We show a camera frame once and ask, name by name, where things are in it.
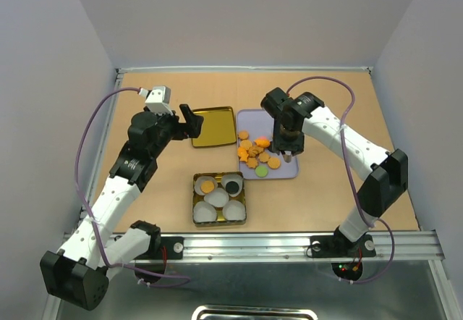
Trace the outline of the green sandwich cookie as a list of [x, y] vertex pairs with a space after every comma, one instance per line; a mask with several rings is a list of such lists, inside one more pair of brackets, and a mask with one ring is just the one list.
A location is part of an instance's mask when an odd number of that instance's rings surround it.
[[264, 178], [268, 175], [268, 168], [263, 165], [257, 166], [255, 168], [255, 174], [257, 177]]

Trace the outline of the black sandwich cookie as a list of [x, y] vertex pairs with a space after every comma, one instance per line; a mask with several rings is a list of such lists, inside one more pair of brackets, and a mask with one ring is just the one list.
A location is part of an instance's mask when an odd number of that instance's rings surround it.
[[227, 184], [225, 185], [225, 190], [227, 191], [228, 194], [236, 194], [240, 190], [240, 185], [237, 181], [228, 181]]

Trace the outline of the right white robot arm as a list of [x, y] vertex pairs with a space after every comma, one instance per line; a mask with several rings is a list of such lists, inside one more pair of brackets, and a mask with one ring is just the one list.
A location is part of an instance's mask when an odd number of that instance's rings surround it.
[[285, 161], [301, 154], [311, 137], [344, 161], [363, 181], [354, 193], [355, 209], [336, 229], [333, 247], [349, 255], [359, 239], [408, 188], [408, 157], [370, 142], [341, 122], [317, 96], [305, 92], [291, 98], [280, 88], [265, 95], [261, 107], [273, 118], [271, 151]]

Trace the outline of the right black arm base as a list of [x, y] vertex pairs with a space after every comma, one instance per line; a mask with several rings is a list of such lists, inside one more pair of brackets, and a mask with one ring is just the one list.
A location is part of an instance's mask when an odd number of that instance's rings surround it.
[[376, 250], [370, 235], [362, 236], [355, 243], [338, 234], [315, 235], [310, 238], [305, 255], [329, 259], [338, 278], [358, 282], [363, 273], [363, 259], [376, 257]]

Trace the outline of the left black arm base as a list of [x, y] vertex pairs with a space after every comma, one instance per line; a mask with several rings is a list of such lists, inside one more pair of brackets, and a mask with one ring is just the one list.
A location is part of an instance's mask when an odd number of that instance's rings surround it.
[[139, 255], [137, 261], [150, 261], [150, 263], [135, 263], [135, 268], [147, 270], [150, 274], [141, 271], [134, 272], [135, 277], [140, 284], [158, 284], [164, 278], [167, 271], [168, 262], [181, 261], [184, 255], [184, 238], [182, 236], [167, 237], [160, 235], [154, 244], [151, 244], [148, 250]]

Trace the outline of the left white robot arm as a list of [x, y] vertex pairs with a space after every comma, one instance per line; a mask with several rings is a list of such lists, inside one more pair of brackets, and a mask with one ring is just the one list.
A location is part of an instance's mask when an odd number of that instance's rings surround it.
[[137, 221], [112, 245], [107, 242], [126, 210], [146, 188], [158, 165], [157, 158], [173, 140], [197, 138], [203, 117], [186, 104], [180, 106], [184, 121], [173, 112], [156, 114], [145, 108], [133, 116], [128, 140], [106, 178], [93, 205], [85, 201], [87, 214], [75, 233], [56, 252], [47, 251], [40, 269], [48, 294], [79, 306], [95, 309], [109, 282], [122, 269], [133, 271], [147, 288], [181, 287], [190, 277], [155, 272], [132, 264], [143, 255], [164, 253], [158, 226]]

